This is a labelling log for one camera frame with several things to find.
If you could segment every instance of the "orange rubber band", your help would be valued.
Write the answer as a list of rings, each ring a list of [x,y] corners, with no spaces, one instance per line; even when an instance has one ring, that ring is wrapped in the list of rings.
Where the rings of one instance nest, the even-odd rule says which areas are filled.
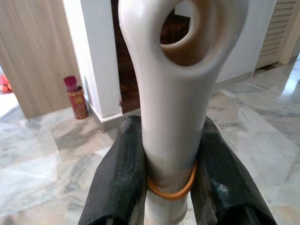
[[[195,162],[194,167],[192,169],[192,174],[191,177],[188,181],[188,183],[186,184],[186,186],[181,189],[179,192],[176,193],[164,193],[161,190],[158,189],[158,187],[151,181],[151,179],[149,178],[149,176],[147,176],[147,185],[148,188],[156,195],[166,199],[166,200],[170,200],[170,201],[176,201],[179,200],[181,198],[183,198],[192,188],[194,181],[195,181],[195,175],[196,175],[196,168],[197,168],[197,162]]]

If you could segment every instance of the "bottle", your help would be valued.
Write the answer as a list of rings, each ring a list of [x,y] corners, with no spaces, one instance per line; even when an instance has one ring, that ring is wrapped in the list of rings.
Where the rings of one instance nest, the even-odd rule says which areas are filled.
[[[75,118],[78,120],[82,120],[88,117],[89,112],[86,107],[83,89],[81,86],[78,85],[76,77],[65,77],[64,82],[69,94]]]

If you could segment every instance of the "wooden door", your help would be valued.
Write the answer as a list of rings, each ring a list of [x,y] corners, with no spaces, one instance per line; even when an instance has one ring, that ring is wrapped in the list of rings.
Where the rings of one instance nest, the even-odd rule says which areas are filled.
[[[277,0],[256,68],[278,62],[290,35],[300,0]]]
[[[63,78],[80,77],[62,0],[0,0],[0,64],[26,118],[70,106]]]

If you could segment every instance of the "louvered door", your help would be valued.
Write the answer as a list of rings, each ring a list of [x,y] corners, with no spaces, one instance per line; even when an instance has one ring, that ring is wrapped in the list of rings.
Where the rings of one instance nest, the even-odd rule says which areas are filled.
[[[293,14],[300,7],[299,1],[277,0],[256,68],[279,61],[289,35],[289,26],[293,22]]]

